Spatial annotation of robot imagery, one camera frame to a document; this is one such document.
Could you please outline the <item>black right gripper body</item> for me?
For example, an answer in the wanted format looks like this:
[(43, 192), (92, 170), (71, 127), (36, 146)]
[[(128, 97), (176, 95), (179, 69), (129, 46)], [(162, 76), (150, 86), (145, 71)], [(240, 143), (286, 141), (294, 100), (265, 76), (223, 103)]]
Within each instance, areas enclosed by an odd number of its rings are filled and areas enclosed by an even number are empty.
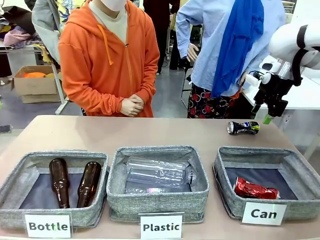
[(273, 118), (281, 117), (288, 105), (288, 101), (282, 98), (288, 94), (293, 81), (271, 73), (254, 73), (253, 76), (260, 80), (258, 92), (253, 98), (254, 104), (266, 104), (267, 114)]

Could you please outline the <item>person left hand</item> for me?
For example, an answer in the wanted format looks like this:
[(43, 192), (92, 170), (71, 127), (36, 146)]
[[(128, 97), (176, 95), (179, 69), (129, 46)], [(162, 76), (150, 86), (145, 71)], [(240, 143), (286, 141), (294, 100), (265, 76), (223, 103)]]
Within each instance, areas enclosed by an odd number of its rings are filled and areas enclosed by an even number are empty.
[(136, 94), (131, 95), (131, 96), (129, 97), (129, 99), (130, 99), (133, 103), (135, 103), (135, 104), (137, 104), (137, 105), (139, 105), (139, 106), (141, 106), (141, 107), (144, 107), (144, 105), (145, 105), (145, 102), (143, 101), (143, 99), (140, 98), (140, 97), (139, 97), (138, 95), (136, 95)]

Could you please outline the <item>person right hand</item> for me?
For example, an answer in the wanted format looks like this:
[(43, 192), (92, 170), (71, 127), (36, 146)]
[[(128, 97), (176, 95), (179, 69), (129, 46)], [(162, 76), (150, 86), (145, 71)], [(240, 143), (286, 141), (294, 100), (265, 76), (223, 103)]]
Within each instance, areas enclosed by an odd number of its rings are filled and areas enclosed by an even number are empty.
[(142, 104), (134, 98), (125, 98), (121, 102), (120, 113), (127, 117), (135, 117), (143, 110)]

